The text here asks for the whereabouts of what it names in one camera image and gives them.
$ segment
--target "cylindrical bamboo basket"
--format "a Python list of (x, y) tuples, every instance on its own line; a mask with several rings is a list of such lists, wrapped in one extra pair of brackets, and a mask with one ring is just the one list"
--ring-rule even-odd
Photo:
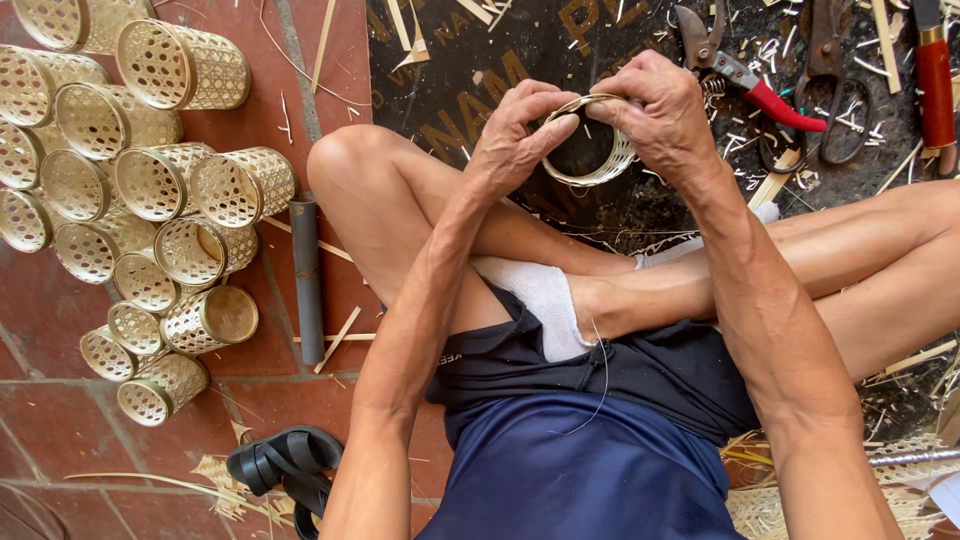
[(42, 192), (0, 188), (0, 235), (15, 250), (36, 253), (54, 241), (64, 221), (47, 208)]
[(70, 146), (91, 160), (112, 160), (131, 146), (174, 144), (183, 137), (176, 112), (150, 107), (126, 86), (63, 86), (54, 113)]
[(80, 338), (80, 354), (90, 369), (107, 380), (127, 380), (136, 372), (136, 356), (120, 345), (107, 325)]
[(156, 17), (149, 0), (12, 0), (30, 35), (61, 52), (112, 55), (127, 21)]
[(90, 161), (73, 150), (51, 152), (40, 167), (51, 207), (78, 223), (131, 214), (110, 181), (110, 166), (106, 161)]
[(201, 355), (249, 339), (258, 321), (247, 291), (220, 285), (174, 306), (160, 321), (160, 331), (172, 350)]
[(297, 173), (280, 152), (265, 146), (211, 154), (193, 168), (197, 207), (224, 227), (245, 227), (287, 208)]
[(258, 245), (253, 227), (228, 229), (202, 217), (178, 217), (157, 231), (154, 256), (174, 281), (206, 285), (247, 266)]
[(13, 189), (35, 188), (43, 158), (67, 146), (55, 125), (30, 130), (0, 120), (0, 182)]
[(117, 66), (127, 87), (158, 109), (233, 109), (250, 94), (250, 67), (236, 45), (155, 19), (120, 30)]
[(68, 223), (54, 234), (54, 250), (74, 277), (99, 284), (113, 276), (120, 256), (149, 247), (155, 233), (153, 224), (134, 215)]
[(154, 258), (154, 248), (130, 252), (116, 262), (113, 281), (124, 298), (144, 311), (163, 313), (180, 299), (207, 289), (182, 285), (170, 279)]
[(175, 353), (137, 370), (117, 389), (120, 408), (141, 426), (159, 426), (210, 384), (196, 358)]
[(0, 115), (8, 122), (46, 126), (54, 119), (57, 88), (70, 83), (109, 85), (110, 76), (85, 56), (0, 45)]
[(194, 213), (190, 173), (200, 158), (212, 153), (199, 142), (128, 148), (116, 161), (117, 189), (130, 210), (149, 221)]
[(159, 319), (133, 302), (125, 300), (110, 306), (107, 326), (116, 340), (135, 355), (155, 355), (163, 348)]

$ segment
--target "knee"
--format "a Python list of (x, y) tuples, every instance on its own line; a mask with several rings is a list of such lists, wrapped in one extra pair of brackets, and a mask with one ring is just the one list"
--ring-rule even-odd
[(314, 191), (353, 183), (374, 160), (389, 157), (398, 135), (369, 124), (345, 126), (314, 143), (307, 158), (307, 179)]

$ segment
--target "metal tube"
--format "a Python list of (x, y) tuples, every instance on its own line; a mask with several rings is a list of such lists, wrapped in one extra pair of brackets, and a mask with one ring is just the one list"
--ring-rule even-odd
[(303, 363), (324, 359), (324, 311), (320, 303), (320, 251), (317, 248), (317, 202), (290, 200), (290, 228), (297, 272), (297, 313)]
[(942, 448), (939, 450), (920, 450), (901, 454), (872, 455), (869, 459), (871, 467), (887, 467), (890, 465), (905, 465), (907, 463), (921, 463), (923, 461), (941, 461), (943, 459), (960, 458), (960, 447)]

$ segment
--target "red handle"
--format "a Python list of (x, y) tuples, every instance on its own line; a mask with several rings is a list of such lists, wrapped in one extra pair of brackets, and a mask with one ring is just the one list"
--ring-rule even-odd
[(953, 88), (947, 42), (938, 39), (917, 47), (917, 89), (924, 146), (942, 148), (953, 143)]
[(743, 97), (759, 107), (764, 114), (784, 126), (790, 126), (802, 132), (820, 133), (827, 130), (827, 122), (819, 118), (803, 116), (799, 112), (791, 109), (790, 106), (783, 103), (783, 100), (781, 100), (769, 86), (763, 83), (763, 81), (757, 81), (756, 85), (751, 88), (749, 92), (743, 94)]

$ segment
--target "scissors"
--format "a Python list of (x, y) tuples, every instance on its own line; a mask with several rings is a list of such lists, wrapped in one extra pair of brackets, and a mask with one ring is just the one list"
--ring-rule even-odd
[(716, 2), (716, 17), (713, 30), (707, 34), (704, 21), (696, 13), (683, 6), (674, 6), (680, 21), (680, 35), (684, 41), (686, 61), (684, 68), (710, 68), (722, 75), (734, 86), (745, 90), (744, 99), (756, 105), (764, 114), (773, 120), (790, 126), (801, 132), (823, 132), (828, 128), (827, 122), (819, 118), (804, 116), (791, 109), (780, 97), (760, 78), (754, 75), (747, 66), (734, 57), (718, 50), (726, 20), (726, 9), (723, 0)]
[[(827, 128), (820, 141), (820, 150), (818, 157), (820, 161), (831, 165), (841, 165), (853, 158), (856, 158), (863, 149), (864, 143), (870, 137), (870, 126), (874, 114), (874, 97), (870, 88), (859, 79), (847, 78), (847, 68), (844, 67), (840, 51), (840, 35), (837, 32), (837, 18), (839, 12), (835, 10), (830, 0), (813, 1), (813, 20), (810, 25), (810, 55), (806, 58), (806, 67), (804, 74), (797, 82), (797, 88), (794, 92), (794, 107), (802, 110), (806, 101), (806, 89), (809, 83), (815, 79), (826, 79), (833, 86), (833, 101), (830, 104), (829, 115), (827, 116)], [(863, 123), (863, 132), (856, 141), (856, 146), (851, 152), (840, 159), (832, 158), (828, 153), (830, 137), (833, 133), (837, 112), (840, 104), (843, 102), (844, 92), (847, 83), (856, 88), (857, 95), (864, 96), (863, 104), (866, 106), (866, 120)], [(764, 133), (769, 133), (767, 125), (764, 124)], [(778, 169), (775, 166), (776, 159), (770, 146), (764, 137), (760, 138), (760, 158), (763, 165), (773, 173), (785, 174), (793, 172), (800, 168), (806, 161), (806, 133), (798, 132), (797, 139), (800, 142), (800, 158), (793, 165)]]

